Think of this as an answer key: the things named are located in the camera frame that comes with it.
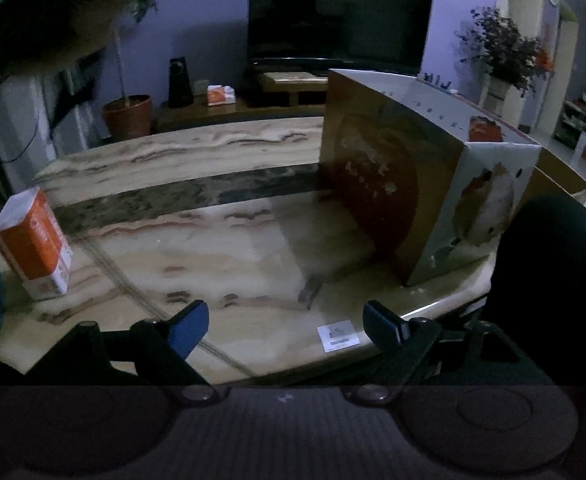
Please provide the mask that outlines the white apple cardboard box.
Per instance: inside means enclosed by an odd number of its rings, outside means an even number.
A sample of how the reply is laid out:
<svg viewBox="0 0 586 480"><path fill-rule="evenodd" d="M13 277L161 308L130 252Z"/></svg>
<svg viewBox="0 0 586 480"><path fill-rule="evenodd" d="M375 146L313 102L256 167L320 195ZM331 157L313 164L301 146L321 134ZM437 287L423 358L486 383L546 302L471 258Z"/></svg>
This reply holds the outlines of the white apple cardboard box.
<svg viewBox="0 0 586 480"><path fill-rule="evenodd" d="M540 153L499 117L419 78L329 73L320 174L400 284L492 252Z"/></svg>

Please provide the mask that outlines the wooden TV stand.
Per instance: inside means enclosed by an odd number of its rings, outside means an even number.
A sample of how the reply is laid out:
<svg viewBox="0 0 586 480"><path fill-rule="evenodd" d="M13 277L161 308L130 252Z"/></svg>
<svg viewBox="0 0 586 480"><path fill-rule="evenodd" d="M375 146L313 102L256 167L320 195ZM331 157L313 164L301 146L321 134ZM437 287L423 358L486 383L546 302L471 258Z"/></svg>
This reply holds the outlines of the wooden TV stand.
<svg viewBox="0 0 586 480"><path fill-rule="evenodd" d="M207 96L178 107L163 103L152 121L152 133L251 122L252 120L321 117L324 114L328 78L293 80L284 73L246 74L235 91L235 102L209 106Z"/></svg>

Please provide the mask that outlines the white table sticker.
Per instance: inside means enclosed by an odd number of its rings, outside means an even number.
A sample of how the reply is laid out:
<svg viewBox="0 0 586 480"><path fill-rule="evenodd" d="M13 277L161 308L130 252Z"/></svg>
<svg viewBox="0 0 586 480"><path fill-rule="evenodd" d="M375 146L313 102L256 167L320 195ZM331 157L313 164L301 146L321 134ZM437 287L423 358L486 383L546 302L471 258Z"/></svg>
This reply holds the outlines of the white table sticker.
<svg viewBox="0 0 586 480"><path fill-rule="evenodd" d="M358 332L351 320L319 326L317 333L325 353L345 350L360 344Z"/></svg>

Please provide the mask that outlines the black television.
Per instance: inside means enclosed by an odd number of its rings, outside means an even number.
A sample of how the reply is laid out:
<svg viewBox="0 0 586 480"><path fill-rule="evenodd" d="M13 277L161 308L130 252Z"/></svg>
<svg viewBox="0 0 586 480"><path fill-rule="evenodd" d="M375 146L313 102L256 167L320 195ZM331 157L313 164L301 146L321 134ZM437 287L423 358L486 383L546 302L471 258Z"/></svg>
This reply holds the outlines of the black television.
<svg viewBox="0 0 586 480"><path fill-rule="evenodd" d="M248 0L251 66L325 74L332 68L414 76L433 0Z"/></svg>

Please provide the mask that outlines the dark potted plant right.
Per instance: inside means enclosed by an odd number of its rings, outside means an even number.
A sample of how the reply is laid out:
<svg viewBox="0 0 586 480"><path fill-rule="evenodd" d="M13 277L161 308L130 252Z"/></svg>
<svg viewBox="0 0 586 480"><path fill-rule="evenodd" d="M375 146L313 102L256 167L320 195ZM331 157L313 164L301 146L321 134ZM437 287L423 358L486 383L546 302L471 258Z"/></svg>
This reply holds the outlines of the dark potted plant right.
<svg viewBox="0 0 586 480"><path fill-rule="evenodd" d="M496 8L475 8L471 17L471 23L458 33L464 54L461 62L484 73L486 90L480 102L500 116L510 90L521 98L529 90L536 92L536 80L552 74L554 64L540 38L524 36Z"/></svg>

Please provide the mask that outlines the orange tissue pack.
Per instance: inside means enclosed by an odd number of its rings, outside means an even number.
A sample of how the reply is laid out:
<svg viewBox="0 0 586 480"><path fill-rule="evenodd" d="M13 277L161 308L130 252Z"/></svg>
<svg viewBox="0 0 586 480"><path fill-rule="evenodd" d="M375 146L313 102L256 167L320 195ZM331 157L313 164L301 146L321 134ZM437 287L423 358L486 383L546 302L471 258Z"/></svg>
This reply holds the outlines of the orange tissue pack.
<svg viewBox="0 0 586 480"><path fill-rule="evenodd" d="M72 248L41 188L17 193L3 206L0 252L33 300L68 291Z"/></svg>

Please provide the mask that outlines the brown cardboard box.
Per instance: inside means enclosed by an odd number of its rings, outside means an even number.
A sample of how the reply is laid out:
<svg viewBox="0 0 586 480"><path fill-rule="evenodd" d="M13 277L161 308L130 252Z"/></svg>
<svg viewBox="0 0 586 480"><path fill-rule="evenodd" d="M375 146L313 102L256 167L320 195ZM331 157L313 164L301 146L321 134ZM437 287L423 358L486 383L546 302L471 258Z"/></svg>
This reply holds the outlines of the brown cardboard box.
<svg viewBox="0 0 586 480"><path fill-rule="evenodd" d="M568 195L585 205L586 180L546 148L542 148L520 205L548 194Z"/></svg>

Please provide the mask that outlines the small tissue pack on stand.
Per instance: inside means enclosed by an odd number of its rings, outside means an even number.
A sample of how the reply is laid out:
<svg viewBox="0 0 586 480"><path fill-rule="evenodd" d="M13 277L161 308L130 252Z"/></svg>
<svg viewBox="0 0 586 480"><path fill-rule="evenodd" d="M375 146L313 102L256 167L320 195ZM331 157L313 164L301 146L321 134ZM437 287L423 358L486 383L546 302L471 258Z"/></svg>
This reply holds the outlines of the small tissue pack on stand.
<svg viewBox="0 0 586 480"><path fill-rule="evenodd" d="M223 84L210 84L207 87L206 99L208 106L223 106L236 103L234 89Z"/></svg>

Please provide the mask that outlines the potted ficus tree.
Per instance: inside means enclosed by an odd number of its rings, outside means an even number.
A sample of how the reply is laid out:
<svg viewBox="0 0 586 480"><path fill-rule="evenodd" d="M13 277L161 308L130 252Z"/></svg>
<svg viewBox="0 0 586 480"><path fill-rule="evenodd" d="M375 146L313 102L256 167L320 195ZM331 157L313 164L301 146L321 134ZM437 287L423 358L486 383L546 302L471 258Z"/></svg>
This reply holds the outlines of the potted ficus tree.
<svg viewBox="0 0 586 480"><path fill-rule="evenodd" d="M155 0L125 0L124 10L113 29L113 53L118 96L102 106L102 119L112 142L148 136L151 132L153 102L148 93L133 88L132 69L136 56L129 40L146 18L156 10Z"/></svg>

